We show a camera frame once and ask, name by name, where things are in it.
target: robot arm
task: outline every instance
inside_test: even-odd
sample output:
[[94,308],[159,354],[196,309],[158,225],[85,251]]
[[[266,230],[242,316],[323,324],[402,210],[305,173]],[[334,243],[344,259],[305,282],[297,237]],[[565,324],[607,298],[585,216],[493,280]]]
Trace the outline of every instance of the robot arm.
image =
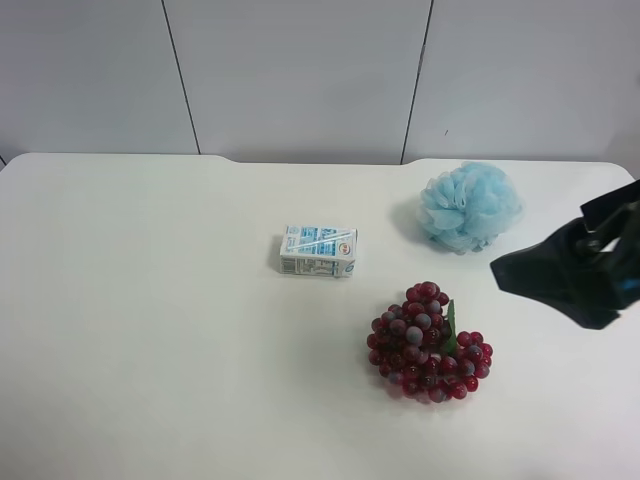
[[[640,299],[640,181],[582,205],[542,243],[491,263],[498,287],[602,329]],[[618,240],[612,251],[603,251]]]

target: red grape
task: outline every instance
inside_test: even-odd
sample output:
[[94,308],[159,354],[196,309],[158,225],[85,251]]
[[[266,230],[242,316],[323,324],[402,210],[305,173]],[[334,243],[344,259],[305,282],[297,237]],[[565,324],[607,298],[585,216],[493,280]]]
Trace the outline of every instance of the red grape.
[[468,358],[463,358],[458,362],[458,372],[460,372],[461,376],[466,377],[467,375],[473,375],[475,371],[476,366]]
[[449,387],[449,391],[451,392],[451,396],[458,400],[462,400],[467,396],[467,387],[464,383],[454,383]]
[[458,370],[458,362],[453,357],[443,357],[440,362],[440,368],[445,375],[453,374]]
[[376,340],[376,336],[373,333],[369,334],[369,336],[367,337],[367,347],[373,350],[377,346],[378,346],[378,341]]
[[445,321],[440,329],[440,335],[442,335],[444,339],[448,339],[452,333],[451,324],[448,321]]
[[484,337],[480,332],[471,332],[471,341],[476,345],[482,345]]
[[464,348],[462,348],[460,345],[457,345],[456,349],[453,351],[453,353],[451,353],[451,356],[455,358],[458,363],[460,363],[460,360],[464,358]]
[[418,384],[422,388],[431,388],[435,386],[436,383],[438,383],[438,378],[434,375],[423,375],[420,377],[420,380],[418,380]]
[[380,365],[382,363],[382,354],[378,350],[371,350],[369,352],[369,363],[371,365]]
[[415,288],[407,290],[407,300],[411,303],[420,301],[420,293]]
[[389,330],[391,330],[391,333],[393,335],[400,337],[404,335],[404,332],[407,331],[407,324],[404,320],[400,320],[399,318],[396,318],[393,322],[389,324]]
[[433,403],[442,403],[446,398],[446,394],[440,387],[434,386],[429,389],[429,400]]
[[416,367],[415,365],[409,365],[407,367],[404,367],[402,373],[404,373],[404,378],[414,380],[420,375],[420,368]]
[[444,325],[444,318],[442,318],[442,315],[438,313],[430,313],[429,318],[431,318],[431,326],[433,328],[439,329]]
[[408,362],[417,362],[422,352],[415,345],[407,345],[402,351],[402,356]]
[[429,352],[420,352],[420,357],[416,360],[418,365],[424,365],[429,360]]
[[471,343],[471,335],[469,334],[469,332],[460,332],[458,334],[458,345],[466,348],[471,346]]
[[380,372],[380,375],[382,375],[383,377],[388,377],[391,373],[391,365],[389,365],[388,363],[382,363],[380,367],[378,367],[378,372]]
[[416,327],[420,327],[423,330],[426,330],[431,326],[431,318],[426,313],[419,313],[413,321]]
[[437,345],[440,341],[440,330],[433,327],[424,332],[424,343],[426,345]]
[[416,382],[407,382],[402,385],[402,393],[405,397],[413,398],[420,391],[420,387]]
[[391,340],[391,332],[388,328],[380,328],[376,331],[376,340],[380,345],[384,345],[385,343],[389,343]]
[[413,326],[407,328],[407,333],[405,334],[405,338],[407,342],[412,343],[414,345],[422,345],[422,339],[424,338],[424,333],[418,327]]
[[424,305],[418,302],[414,302],[410,304],[409,307],[407,307],[407,310],[408,310],[409,316],[411,318],[415,318],[416,315],[420,315],[421,313],[424,313]]
[[389,350],[392,350],[394,352],[401,352],[406,343],[407,342],[405,342],[404,338],[402,337],[391,337],[391,340],[389,340],[387,346]]
[[396,315],[393,312],[384,312],[382,315],[380,315],[380,320],[385,326],[391,325],[391,322],[393,322],[395,319]]
[[493,355],[493,347],[488,343],[483,343],[480,348],[482,348],[482,353],[484,353],[485,357]]
[[435,375],[440,368],[440,360],[435,357],[429,357],[422,368],[425,375]]
[[465,357],[471,360],[476,365],[482,359],[482,349],[477,345],[471,345],[469,348],[465,350]]
[[424,308],[428,313],[439,313],[440,303],[438,303],[437,300],[431,300],[429,303],[425,304]]
[[400,369],[404,367],[406,362],[404,361],[404,357],[402,355],[400,355],[399,353],[393,353],[389,357],[389,363],[393,368]]
[[476,365],[476,377],[478,378],[487,378],[489,376],[489,367],[487,367],[487,365],[485,365],[484,363],[480,363],[479,365]]
[[393,385],[400,385],[404,382],[404,375],[402,372],[391,372],[389,374],[389,383]]
[[420,285],[420,294],[427,300],[434,300],[440,295],[440,287],[433,282],[424,282]]
[[438,298],[436,300],[438,300],[440,305],[445,306],[447,303],[449,303],[449,295],[444,292],[440,292],[440,295],[438,295]]
[[478,379],[473,375],[469,375],[468,377],[462,377],[462,381],[464,382],[467,390],[470,392],[475,392],[478,389]]

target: small carton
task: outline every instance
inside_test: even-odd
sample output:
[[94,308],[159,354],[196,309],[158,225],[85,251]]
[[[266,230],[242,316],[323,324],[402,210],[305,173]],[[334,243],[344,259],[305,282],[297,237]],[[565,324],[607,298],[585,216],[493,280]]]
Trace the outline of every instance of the small carton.
[[280,247],[280,272],[350,277],[357,240],[355,228],[288,225]]

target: loofah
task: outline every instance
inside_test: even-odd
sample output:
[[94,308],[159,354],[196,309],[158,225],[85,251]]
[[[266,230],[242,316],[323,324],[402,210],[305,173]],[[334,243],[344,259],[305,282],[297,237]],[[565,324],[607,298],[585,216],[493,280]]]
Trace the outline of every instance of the loofah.
[[491,245],[522,215],[511,179],[487,163],[465,162],[429,180],[417,218],[429,237],[457,253]]

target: green leaf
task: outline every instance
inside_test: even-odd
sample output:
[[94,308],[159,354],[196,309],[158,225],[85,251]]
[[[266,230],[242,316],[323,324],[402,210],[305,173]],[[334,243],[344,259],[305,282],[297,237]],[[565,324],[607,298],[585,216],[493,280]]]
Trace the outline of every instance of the green leaf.
[[446,353],[453,353],[458,346],[458,341],[456,339],[456,309],[453,306],[453,299],[449,302],[449,306],[447,307],[447,320],[451,324],[451,337],[447,340],[442,346],[442,350]]

